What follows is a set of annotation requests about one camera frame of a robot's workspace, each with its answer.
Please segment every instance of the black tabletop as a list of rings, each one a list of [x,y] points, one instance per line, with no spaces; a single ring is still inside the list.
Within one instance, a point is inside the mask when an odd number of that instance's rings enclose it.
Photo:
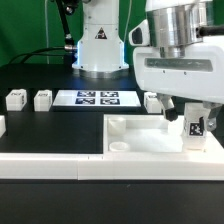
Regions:
[[[4,97],[12,88],[25,88],[31,97],[39,89],[136,90],[137,84],[133,71],[119,79],[96,82],[78,77],[63,65],[7,65],[0,68],[2,111]],[[11,152],[32,148],[51,153],[54,148],[79,153],[81,148],[89,149],[86,139],[92,143],[97,138],[92,152],[100,153],[102,116],[103,112],[8,113],[8,132],[0,146]],[[67,147],[73,140],[75,147]],[[223,224],[223,211],[221,181],[0,180],[3,224]]]

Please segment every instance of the cable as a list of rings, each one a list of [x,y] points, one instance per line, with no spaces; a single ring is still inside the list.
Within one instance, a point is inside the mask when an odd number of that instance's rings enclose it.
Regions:
[[[52,56],[52,57],[55,56],[55,57],[63,57],[64,54],[42,54],[42,53],[25,53],[25,54],[19,54],[16,57],[12,58],[10,60],[9,64],[12,64],[13,61],[15,61],[17,58],[22,57],[22,56],[29,56],[29,58],[32,57],[32,56],[47,56],[47,57],[49,57],[49,56]]]
[[[127,23],[126,23],[126,27],[125,27],[125,32],[124,32],[124,45],[126,42],[126,38],[127,38],[127,33],[128,33],[128,25],[130,22],[130,17],[131,17],[131,10],[132,10],[132,0],[129,0],[129,11],[128,11],[128,18],[127,18]]]
[[[45,0],[45,32],[46,32],[46,47],[49,48],[48,0]],[[50,64],[49,57],[47,57],[47,64]]]
[[[43,49],[40,49],[40,50],[36,50],[36,51],[31,52],[31,54],[35,54],[35,53],[43,53],[43,52],[47,52],[47,51],[57,51],[57,50],[64,50],[64,47],[49,47],[49,48],[43,48]],[[30,55],[27,54],[27,56],[24,57],[24,59],[23,59],[20,63],[23,64],[23,63],[26,62],[29,58],[30,58]]]

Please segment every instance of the green background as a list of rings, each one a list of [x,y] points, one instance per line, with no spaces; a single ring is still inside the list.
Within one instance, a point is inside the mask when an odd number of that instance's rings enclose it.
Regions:
[[[146,0],[133,0],[132,14],[128,31],[145,18]],[[120,0],[121,39],[128,15],[129,0]],[[224,23],[224,0],[214,0],[215,23]],[[45,0],[7,0],[0,3],[0,66],[21,53],[46,47],[45,35]],[[48,2],[50,46],[63,46],[64,35],[56,3]],[[82,4],[75,14],[68,17],[70,29],[75,41],[82,36]],[[131,46],[126,47],[126,61],[132,64]],[[34,57],[29,62],[46,63],[46,58]],[[51,63],[61,63],[62,59],[50,59]]]

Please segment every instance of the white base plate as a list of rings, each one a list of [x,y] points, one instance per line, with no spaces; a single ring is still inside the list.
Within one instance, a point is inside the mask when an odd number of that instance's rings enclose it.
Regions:
[[[0,138],[2,135],[6,132],[6,127],[5,127],[5,117],[0,116]]]
[[[135,91],[60,90],[53,106],[140,107]]]
[[[112,116],[116,115],[104,117],[103,154],[1,154],[0,178],[224,180],[223,148],[208,134],[201,149],[189,150],[181,137],[183,117],[170,125],[162,116],[122,115],[126,133],[112,136],[108,133]],[[130,148],[111,152],[114,141],[127,142]]]

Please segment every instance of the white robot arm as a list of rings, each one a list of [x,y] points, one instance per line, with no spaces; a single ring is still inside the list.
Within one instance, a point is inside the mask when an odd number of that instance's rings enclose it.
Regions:
[[[119,0],[83,0],[84,34],[78,42],[73,68],[90,77],[108,75],[129,66],[124,62],[124,43],[118,36]]]
[[[171,112],[164,113],[168,120],[176,117],[175,109],[167,107],[171,96],[203,101],[209,110],[204,127],[214,130],[224,104],[224,36],[199,32],[213,24],[212,0],[147,0],[146,14],[148,31],[140,25],[129,34],[130,43],[141,46],[133,56],[139,87],[158,93],[164,112]],[[145,39],[148,46],[141,42]]]

